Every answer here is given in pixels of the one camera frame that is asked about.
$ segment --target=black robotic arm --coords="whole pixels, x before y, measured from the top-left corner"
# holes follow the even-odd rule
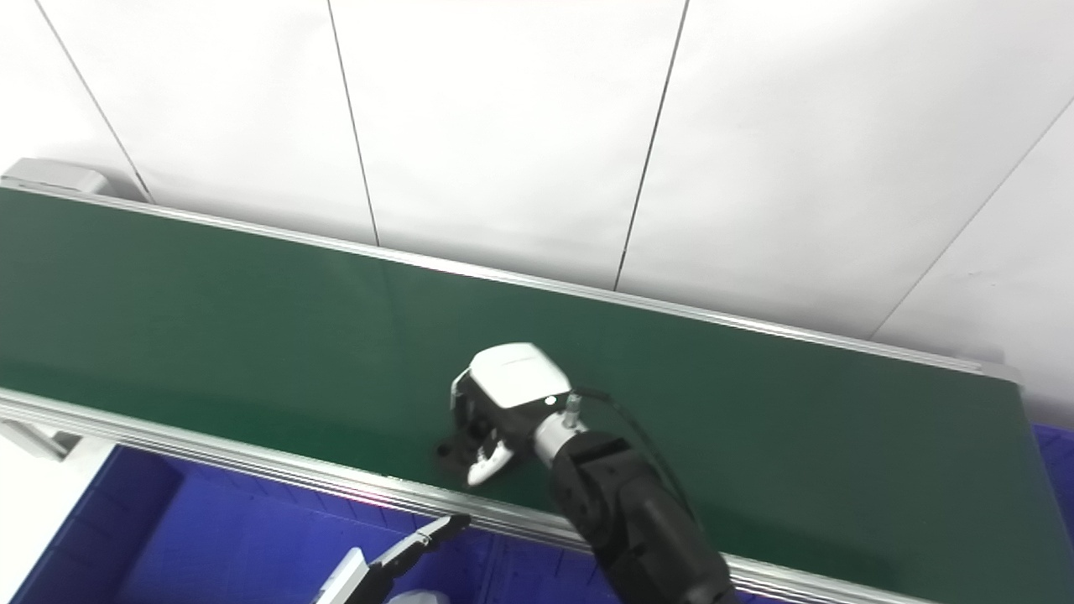
[[[579,405],[533,344],[489,348],[452,383],[456,432],[437,451],[471,486],[535,454],[624,604],[738,604],[726,562],[684,504],[626,440],[589,431]]]

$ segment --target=white wall panel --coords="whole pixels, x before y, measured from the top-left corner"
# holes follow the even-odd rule
[[[381,244],[611,287],[682,3],[332,5]]]
[[[1040,419],[1074,427],[1074,110],[876,333],[1003,361]]]
[[[158,203],[373,242],[324,2],[43,4]]]
[[[92,168],[144,200],[134,172],[33,0],[0,1],[0,172],[20,157]]]
[[[868,336],[1074,95],[1074,2],[695,0],[621,289]]]

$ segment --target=blue plastic container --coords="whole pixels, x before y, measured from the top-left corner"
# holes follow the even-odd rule
[[[1050,426],[1034,426],[1033,432],[1066,523],[1066,535],[1074,543],[1074,432]]]
[[[431,518],[117,447],[13,604],[308,604]],[[618,602],[592,556],[468,529],[396,581],[452,604]],[[741,594],[743,604],[773,601]]]

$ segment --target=cable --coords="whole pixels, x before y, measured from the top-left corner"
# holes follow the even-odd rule
[[[574,389],[574,392],[580,397],[586,399],[593,399],[595,401],[600,401],[601,403],[605,403],[606,405],[611,407],[612,411],[619,414],[619,416],[623,418],[623,421],[626,421],[626,423],[629,425],[630,430],[633,430],[634,433],[637,434],[638,440],[641,441],[641,444],[643,444],[645,448],[649,449],[649,455],[652,456],[653,461],[656,463],[656,466],[659,468],[661,472],[663,472],[664,475],[667,477],[668,483],[670,483],[671,489],[674,491],[676,497],[679,499],[679,503],[682,504],[683,509],[685,509],[686,514],[690,515],[690,518],[697,523],[698,528],[701,528],[701,522],[697,519],[697,514],[694,513],[694,507],[690,504],[690,500],[686,498],[686,491],[685,489],[682,488],[682,484],[679,481],[679,477],[676,476],[674,472],[671,471],[671,466],[668,465],[668,462],[664,459],[664,456],[661,455],[659,449],[656,448],[656,443],[653,443],[653,440],[649,437],[649,434],[641,428],[641,425],[638,423],[638,420],[634,418],[634,415],[629,411],[627,411],[626,407],[620,404],[615,399],[612,399],[611,394],[607,392],[601,392],[600,390],[593,390],[591,388],[585,388],[585,387],[576,387]]]

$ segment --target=metal leg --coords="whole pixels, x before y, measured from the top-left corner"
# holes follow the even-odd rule
[[[63,461],[82,436],[58,432],[49,438],[44,432],[29,423],[14,419],[0,419],[0,436],[4,436],[33,457]]]

